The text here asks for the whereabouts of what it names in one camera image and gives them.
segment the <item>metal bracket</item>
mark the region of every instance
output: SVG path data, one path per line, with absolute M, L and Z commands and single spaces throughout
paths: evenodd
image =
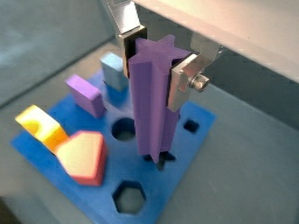
M 171 68 L 171 87 L 167 107 L 175 112 L 188 101 L 191 88 L 203 92 L 210 79 L 202 74 L 204 68 L 220 56 L 223 46 L 204 38 L 199 33 L 192 34 L 191 48 L 200 54 L 190 54 Z

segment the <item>foam block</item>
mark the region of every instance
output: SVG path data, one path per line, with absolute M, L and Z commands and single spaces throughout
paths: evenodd
M 103 181 L 108 149 L 103 135 L 96 131 L 79 131 L 58 147 L 56 157 L 74 180 L 87 186 Z
M 124 91 L 128 81 L 124 76 L 123 59 L 110 52 L 100 58 L 100 63 L 104 71 L 104 82 L 118 92 Z
M 106 108 L 99 89 L 76 74 L 74 74 L 66 82 L 78 105 L 95 117 L 102 117 Z
M 160 152 L 172 147 L 180 113 L 166 106 L 170 68 L 174 60 L 190 53 L 174 47 L 174 39 L 174 35 L 158 42 L 139 38 L 136 55 L 128 60 L 138 151 L 140 155 L 150 154 L 156 163 Z
M 55 154 L 56 146 L 68 139 L 68 135 L 52 117 L 32 105 L 15 120 Z

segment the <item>blue shape sorter board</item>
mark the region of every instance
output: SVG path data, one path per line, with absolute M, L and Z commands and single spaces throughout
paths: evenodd
M 104 135 L 108 157 L 103 185 L 79 185 L 63 170 L 56 157 L 27 131 L 14 139 L 12 145 L 95 223 L 155 223 L 200 148 L 215 116 L 191 102 L 183 105 L 171 149 L 176 160 L 166 162 L 163 171 L 158 171 L 154 162 L 138 156 L 136 140 L 119 141 L 111 134 L 111 127 L 119 119 L 134 118 L 130 89 L 119 93 L 107 87 L 103 71 L 95 74 L 90 82 L 103 93 L 107 108 L 104 116 L 94 118 L 75 104 L 71 95 L 59 101 L 50 115 L 59 121 L 68 135 L 79 130 L 96 130 Z M 190 120 L 200 125 L 195 132 L 188 131 L 186 126 Z M 123 181 L 138 182 L 143 187 L 146 202 L 138 214 L 118 212 L 112 194 Z

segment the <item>pink pentagon block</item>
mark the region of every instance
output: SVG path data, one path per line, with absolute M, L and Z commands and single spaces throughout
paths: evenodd
M 59 145 L 56 157 L 74 180 L 87 186 L 103 182 L 108 149 L 103 135 L 96 131 L 79 131 Z
M 67 80 L 76 104 L 95 117 L 102 117 L 106 111 L 102 93 L 82 77 L 74 74 Z

